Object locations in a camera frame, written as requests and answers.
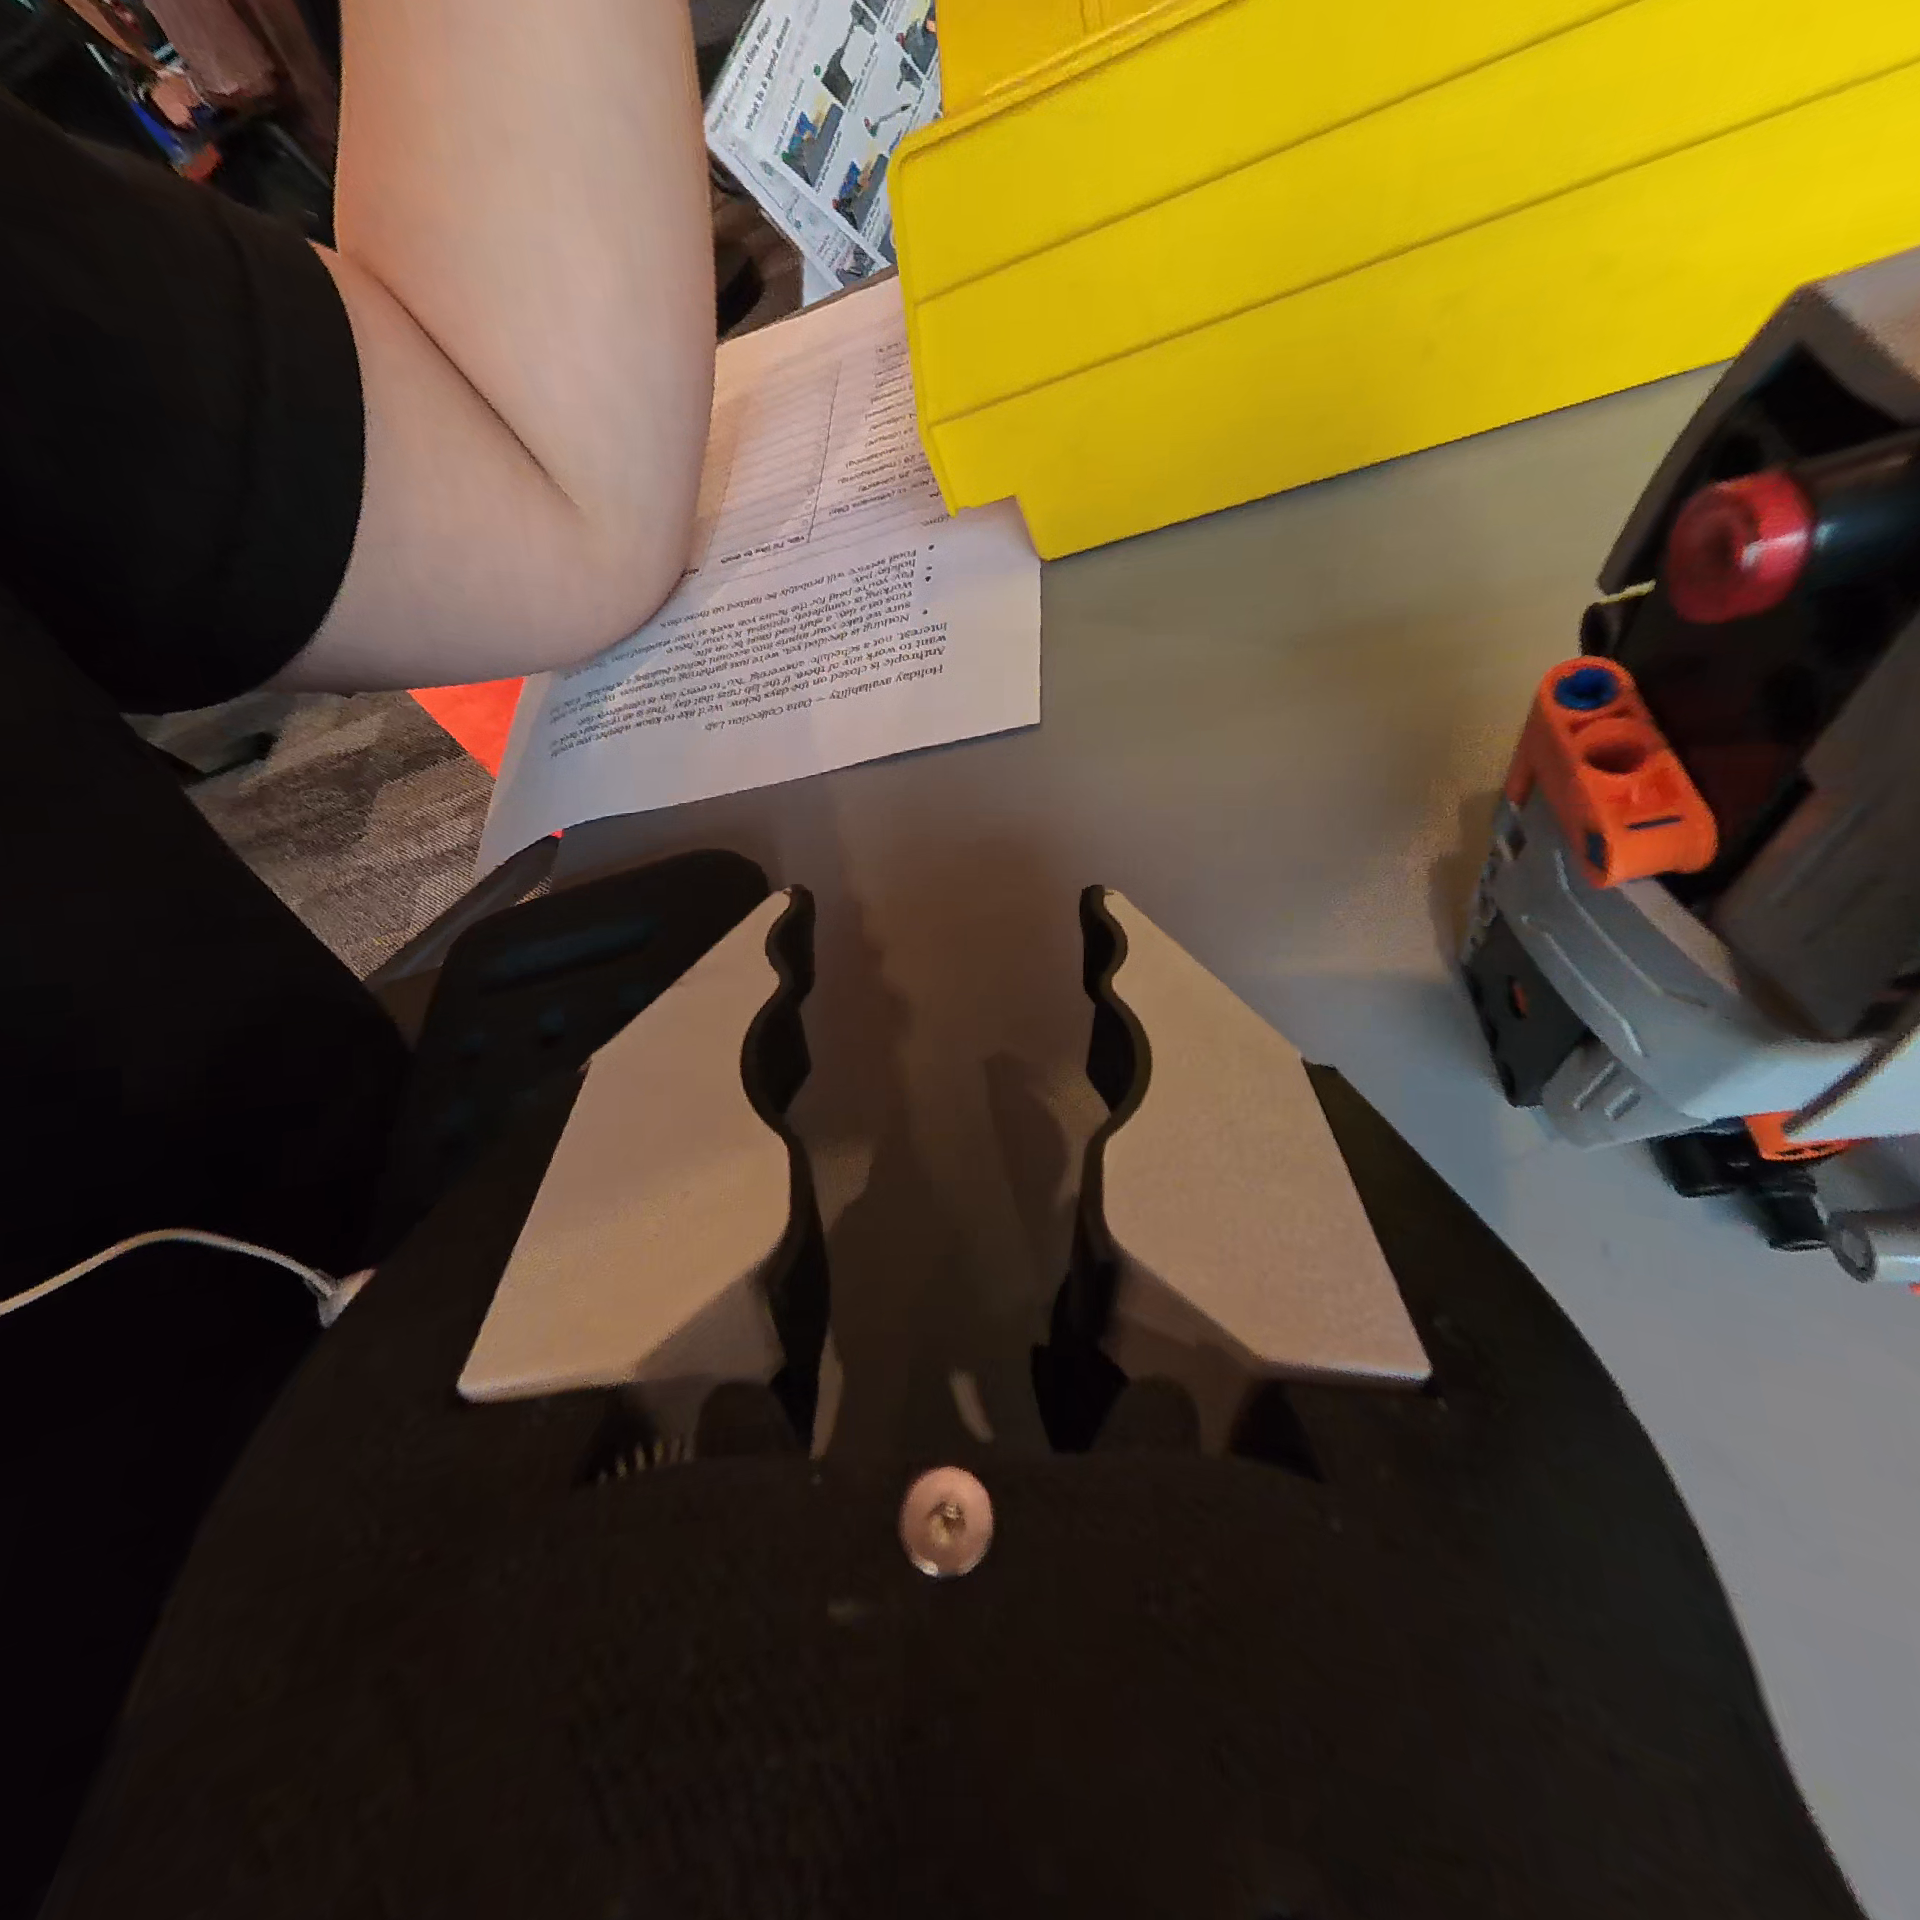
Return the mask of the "yellow plastic bin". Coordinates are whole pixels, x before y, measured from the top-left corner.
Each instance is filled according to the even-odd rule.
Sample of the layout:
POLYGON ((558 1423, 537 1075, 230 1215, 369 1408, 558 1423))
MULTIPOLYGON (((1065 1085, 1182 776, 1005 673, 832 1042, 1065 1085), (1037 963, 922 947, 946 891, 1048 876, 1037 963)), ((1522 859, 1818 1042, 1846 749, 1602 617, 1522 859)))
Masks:
POLYGON ((1916 3, 938 8, 888 185, 950 512, 1048 561, 1738 355, 1916 248, 1916 3))

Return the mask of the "person's black shirt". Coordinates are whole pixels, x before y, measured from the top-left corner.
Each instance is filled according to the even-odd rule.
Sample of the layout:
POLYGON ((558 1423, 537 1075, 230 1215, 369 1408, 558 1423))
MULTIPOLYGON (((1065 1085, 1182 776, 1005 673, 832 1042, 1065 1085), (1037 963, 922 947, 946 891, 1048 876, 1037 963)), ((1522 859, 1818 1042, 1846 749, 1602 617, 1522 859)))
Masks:
MULTIPOLYGON (((275 679, 352 551, 346 307, 285 226, 5 99, 5 1296, 139 1232, 338 1272, 405 1052, 128 724, 275 679)), ((192 1535, 315 1338, 171 1245, 5 1317, 5 1916, 34 1916, 192 1535)))

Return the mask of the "white desk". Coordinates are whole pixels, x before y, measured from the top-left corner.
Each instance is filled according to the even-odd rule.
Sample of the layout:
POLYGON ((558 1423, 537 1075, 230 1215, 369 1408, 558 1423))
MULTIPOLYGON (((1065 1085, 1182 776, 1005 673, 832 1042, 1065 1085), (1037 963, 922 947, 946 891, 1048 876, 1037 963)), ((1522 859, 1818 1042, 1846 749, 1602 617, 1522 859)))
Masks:
POLYGON ((814 893, 829 1455, 1042 1447, 1029 1349, 1102 1107, 1077 900, 1121 890, 1336 1067, 1568 1309, 1661 1452, 1873 1916, 1916 1916, 1916 1299, 1771 1252, 1500 1095, 1454 971, 1547 665, 1712 371, 1049 563, 1042 722, 590 824, 814 893))

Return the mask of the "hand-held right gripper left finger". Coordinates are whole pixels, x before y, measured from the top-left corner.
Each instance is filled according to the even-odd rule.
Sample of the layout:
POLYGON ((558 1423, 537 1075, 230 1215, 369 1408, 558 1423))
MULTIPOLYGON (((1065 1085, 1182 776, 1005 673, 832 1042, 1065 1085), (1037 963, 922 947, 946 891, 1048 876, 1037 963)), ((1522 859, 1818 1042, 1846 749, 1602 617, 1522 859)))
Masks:
POLYGON ((689 1450, 709 1400, 753 1386, 816 1447, 829 1277, 787 1122, 810 1076, 812 936, 810 890, 771 893, 590 1056, 462 1401, 611 1389, 689 1450))

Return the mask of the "illustrated printed leaflet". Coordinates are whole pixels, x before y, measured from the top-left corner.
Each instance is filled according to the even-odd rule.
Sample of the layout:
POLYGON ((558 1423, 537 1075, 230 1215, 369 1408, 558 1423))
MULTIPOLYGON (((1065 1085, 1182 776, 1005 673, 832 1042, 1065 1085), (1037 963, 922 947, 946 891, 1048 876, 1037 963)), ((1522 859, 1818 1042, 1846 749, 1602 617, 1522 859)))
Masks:
POLYGON ((756 3, 707 90, 707 148, 814 300, 897 267, 890 171, 942 104, 932 3, 756 3))

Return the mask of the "grey brick-built model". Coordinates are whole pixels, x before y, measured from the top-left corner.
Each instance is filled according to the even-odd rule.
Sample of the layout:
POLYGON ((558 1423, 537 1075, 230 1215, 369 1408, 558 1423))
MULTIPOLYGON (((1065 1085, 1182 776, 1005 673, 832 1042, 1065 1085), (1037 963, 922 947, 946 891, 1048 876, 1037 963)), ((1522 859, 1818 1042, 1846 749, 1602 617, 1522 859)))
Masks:
POLYGON ((1916 1293, 1918 255, 1720 376, 1529 697, 1459 948, 1494 1080, 1916 1293))

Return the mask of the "orange floor cone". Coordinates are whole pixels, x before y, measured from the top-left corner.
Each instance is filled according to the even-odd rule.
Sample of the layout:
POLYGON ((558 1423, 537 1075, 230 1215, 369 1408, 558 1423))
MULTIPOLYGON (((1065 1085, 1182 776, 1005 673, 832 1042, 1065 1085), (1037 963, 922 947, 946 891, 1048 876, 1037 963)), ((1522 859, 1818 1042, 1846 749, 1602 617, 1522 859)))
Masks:
POLYGON ((558 674, 417 689, 412 700, 492 779, 478 852, 482 874, 550 833, 544 800, 546 709, 558 674))

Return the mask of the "printed paper sheet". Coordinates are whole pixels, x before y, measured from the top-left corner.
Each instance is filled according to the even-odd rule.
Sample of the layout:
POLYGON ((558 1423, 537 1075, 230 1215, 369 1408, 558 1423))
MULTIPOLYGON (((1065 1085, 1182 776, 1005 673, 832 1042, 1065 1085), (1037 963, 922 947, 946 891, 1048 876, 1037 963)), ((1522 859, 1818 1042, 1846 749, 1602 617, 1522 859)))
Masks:
POLYGON ((1036 728, 1040 583, 1016 503, 945 505, 897 276, 723 343, 680 586, 526 682, 474 876, 622 815, 1036 728))

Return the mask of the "person's left forearm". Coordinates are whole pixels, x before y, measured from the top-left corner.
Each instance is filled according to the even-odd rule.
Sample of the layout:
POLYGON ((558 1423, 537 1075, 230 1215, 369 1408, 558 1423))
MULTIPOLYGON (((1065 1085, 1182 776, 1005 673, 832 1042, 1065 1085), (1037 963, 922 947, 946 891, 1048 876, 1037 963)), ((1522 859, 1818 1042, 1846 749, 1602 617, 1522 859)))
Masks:
POLYGON ((704 104, 680 3, 346 3, 320 250, 364 505, 277 689, 570 669, 677 589, 713 405, 704 104))

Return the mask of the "white wired earbud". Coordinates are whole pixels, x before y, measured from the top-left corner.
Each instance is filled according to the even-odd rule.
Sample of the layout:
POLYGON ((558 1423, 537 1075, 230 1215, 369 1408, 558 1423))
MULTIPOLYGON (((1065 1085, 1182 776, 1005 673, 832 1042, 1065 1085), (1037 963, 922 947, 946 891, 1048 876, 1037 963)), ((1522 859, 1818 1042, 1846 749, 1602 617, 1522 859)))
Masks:
POLYGON ((105 1245, 102 1250, 88 1255, 85 1260, 68 1264, 67 1268, 56 1272, 51 1277, 40 1280, 36 1285, 26 1287, 17 1293, 9 1293, 2 1300, 2 1315, 9 1317, 17 1312, 26 1312, 40 1303, 56 1299, 60 1292, 89 1280, 91 1275, 105 1272, 113 1264, 171 1245, 220 1257, 245 1260, 252 1264, 266 1264, 280 1274, 292 1275, 315 1305, 315 1315, 322 1329, 336 1325, 348 1305, 357 1299, 357 1293, 374 1277, 372 1267, 362 1267, 350 1275, 331 1275, 330 1272, 299 1263, 282 1250, 230 1234, 198 1229, 155 1229, 124 1236, 105 1245))

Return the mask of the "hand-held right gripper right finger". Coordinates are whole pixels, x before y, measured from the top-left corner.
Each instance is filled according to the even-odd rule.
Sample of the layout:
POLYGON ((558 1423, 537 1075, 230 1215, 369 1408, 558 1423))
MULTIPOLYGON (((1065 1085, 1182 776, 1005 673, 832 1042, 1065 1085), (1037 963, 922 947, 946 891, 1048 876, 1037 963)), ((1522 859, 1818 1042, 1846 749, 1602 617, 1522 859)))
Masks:
POLYGON ((1122 891, 1077 920, 1102 1115, 1030 1353, 1048 1442, 1308 1450, 1296 1388, 1427 1388, 1305 1059, 1122 891))

